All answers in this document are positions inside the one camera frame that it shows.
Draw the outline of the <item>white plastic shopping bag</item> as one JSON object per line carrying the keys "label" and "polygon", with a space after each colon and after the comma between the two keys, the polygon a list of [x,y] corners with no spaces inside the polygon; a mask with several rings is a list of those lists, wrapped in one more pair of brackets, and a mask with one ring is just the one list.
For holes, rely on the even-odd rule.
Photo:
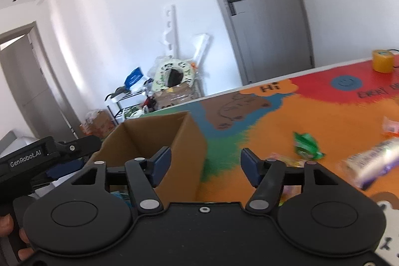
{"label": "white plastic shopping bag", "polygon": [[144,114],[149,113],[149,108],[145,105],[144,107],[140,107],[139,105],[131,106],[124,108],[122,111],[123,120],[127,119],[136,119]]}

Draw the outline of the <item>yellow tape roll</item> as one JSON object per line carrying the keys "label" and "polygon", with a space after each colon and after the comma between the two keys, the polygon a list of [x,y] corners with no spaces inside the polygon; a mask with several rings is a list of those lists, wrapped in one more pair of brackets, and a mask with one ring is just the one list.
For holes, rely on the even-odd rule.
{"label": "yellow tape roll", "polygon": [[394,54],[390,50],[374,50],[372,52],[372,68],[382,74],[394,71]]}

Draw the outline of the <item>grey side door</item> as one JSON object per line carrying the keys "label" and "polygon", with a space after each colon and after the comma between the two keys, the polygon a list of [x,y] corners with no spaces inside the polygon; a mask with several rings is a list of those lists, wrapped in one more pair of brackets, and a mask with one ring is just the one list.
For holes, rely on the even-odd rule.
{"label": "grey side door", "polygon": [[49,63],[36,23],[1,35],[1,68],[36,138],[69,142],[81,137],[79,119]]}

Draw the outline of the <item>black metal shoe rack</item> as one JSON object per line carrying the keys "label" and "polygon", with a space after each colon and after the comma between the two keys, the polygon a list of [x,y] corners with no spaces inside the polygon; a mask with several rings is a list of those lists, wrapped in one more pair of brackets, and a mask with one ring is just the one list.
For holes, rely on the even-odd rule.
{"label": "black metal shoe rack", "polygon": [[152,96],[149,96],[145,90],[137,92],[121,92],[120,94],[109,94],[105,97],[105,104],[116,125],[125,120],[122,118],[124,108],[139,105],[149,108],[149,113],[156,110],[156,102]]}

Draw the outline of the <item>tall white foam board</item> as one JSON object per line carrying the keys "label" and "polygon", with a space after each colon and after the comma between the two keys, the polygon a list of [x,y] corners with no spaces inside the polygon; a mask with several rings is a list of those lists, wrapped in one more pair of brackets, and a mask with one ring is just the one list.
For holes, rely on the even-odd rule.
{"label": "tall white foam board", "polygon": [[163,8],[162,18],[164,31],[162,33],[162,42],[165,49],[165,56],[177,58],[179,50],[179,41],[177,34],[177,17],[175,5],[170,4]]}

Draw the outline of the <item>pink red candy packet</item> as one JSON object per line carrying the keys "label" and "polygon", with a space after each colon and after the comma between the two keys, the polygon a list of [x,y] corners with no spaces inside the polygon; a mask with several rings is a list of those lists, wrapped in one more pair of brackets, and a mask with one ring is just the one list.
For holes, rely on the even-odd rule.
{"label": "pink red candy packet", "polygon": [[382,132],[386,136],[399,137],[399,122],[384,117],[382,124]]}

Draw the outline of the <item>small orange cardboard box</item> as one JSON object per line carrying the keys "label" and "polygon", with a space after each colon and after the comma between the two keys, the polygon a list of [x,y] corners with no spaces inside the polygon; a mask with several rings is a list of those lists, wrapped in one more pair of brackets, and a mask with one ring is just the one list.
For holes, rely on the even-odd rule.
{"label": "small orange cardboard box", "polygon": [[100,139],[108,137],[115,128],[116,124],[106,110],[88,112],[80,125],[80,129],[84,135],[94,135]]}

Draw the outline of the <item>colourful cartoon table mat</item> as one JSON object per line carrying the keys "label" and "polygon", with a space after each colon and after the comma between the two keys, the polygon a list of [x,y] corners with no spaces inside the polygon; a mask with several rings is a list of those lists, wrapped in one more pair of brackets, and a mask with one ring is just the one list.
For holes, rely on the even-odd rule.
{"label": "colourful cartoon table mat", "polygon": [[254,190],[240,167],[244,148],[262,159],[299,159],[297,146],[309,139],[318,162],[345,177],[344,160],[386,140],[384,120],[398,120],[398,73],[348,61],[165,109],[180,111],[190,112],[208,145],[196,199],[247,202]]}

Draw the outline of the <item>SF cardboard box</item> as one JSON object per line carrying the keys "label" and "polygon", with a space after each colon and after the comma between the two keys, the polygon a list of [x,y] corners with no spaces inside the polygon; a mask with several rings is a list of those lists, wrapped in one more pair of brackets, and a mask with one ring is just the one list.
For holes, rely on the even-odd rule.
{"label": "SF cardboard box", "polygon": [[187,82],[154,93],[157,110],[186,103],[198,97],[195,87],[190,87]]}

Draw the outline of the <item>blue white bag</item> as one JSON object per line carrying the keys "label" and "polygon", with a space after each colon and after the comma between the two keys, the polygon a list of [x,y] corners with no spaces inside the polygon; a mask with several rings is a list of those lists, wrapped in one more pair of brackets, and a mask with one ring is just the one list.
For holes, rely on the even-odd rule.
{"label": "blue white bag", "polygon": [[140,67],[135,68],[125,79],[124,87],[126,90],[130,90],[135,84],[137,84],[143,77],[143,73]]}

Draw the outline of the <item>purple white snack bag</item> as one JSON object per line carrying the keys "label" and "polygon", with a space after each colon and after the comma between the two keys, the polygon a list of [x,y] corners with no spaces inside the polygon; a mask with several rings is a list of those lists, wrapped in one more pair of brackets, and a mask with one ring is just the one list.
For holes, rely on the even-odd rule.
{"label": "purple white snack bag", "polygon": [[342,161],[347,181],[362,190],[398,165],[398,138],[391,138],[373,148]]}

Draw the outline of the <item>short white foam board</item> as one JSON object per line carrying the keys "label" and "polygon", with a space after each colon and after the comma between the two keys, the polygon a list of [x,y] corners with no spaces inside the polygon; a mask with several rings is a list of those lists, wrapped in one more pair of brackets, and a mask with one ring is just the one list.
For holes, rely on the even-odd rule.
{"label": "short white foam board", "polygon": [[194,46],[195,52],[192,58],[192,62],[199,66],[201,59],[205,53],[205,50],[208,47],[210,42],[210,35],[209,34],[199,34],[194,36],[193,40],[191,41],[192,45]]}

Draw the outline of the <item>pink meat snack packet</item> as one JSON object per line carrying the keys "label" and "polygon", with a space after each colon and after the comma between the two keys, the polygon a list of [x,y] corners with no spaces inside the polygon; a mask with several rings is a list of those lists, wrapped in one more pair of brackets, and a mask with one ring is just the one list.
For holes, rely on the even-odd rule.
{"label": "pink meat snack packet", "polygon": [[306,163],[306,160],[304,159],[290,158],[277,153],[270,154],[266,159],[268,161],[271,161],[272,159],[277,161],[282,161],[288,167],[293,167],[293,168],[303,168]]}

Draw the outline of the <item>small green snack packet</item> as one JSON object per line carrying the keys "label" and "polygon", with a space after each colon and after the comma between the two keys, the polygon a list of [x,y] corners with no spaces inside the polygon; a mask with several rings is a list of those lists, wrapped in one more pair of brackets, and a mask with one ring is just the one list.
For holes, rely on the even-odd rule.
{"label": "small green snack packet", "polygon": [[294,133],[294,149],[296,154],[305,159],[319,160],[325,156],[320,151],[317,141],[309,133]]}

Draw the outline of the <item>open cardboard box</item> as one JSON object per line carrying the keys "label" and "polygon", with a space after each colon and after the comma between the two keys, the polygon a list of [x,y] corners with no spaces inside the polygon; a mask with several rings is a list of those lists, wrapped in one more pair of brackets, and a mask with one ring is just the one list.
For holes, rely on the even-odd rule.
{"label": "open cardboard box", "polygon": [[88,163],[103,161],[109,168],[136,158],[163,155],[150,168],[155,192],[164,205],[194,202],[205,162],[205,137],[187,111],[151,115],[122,122]]}

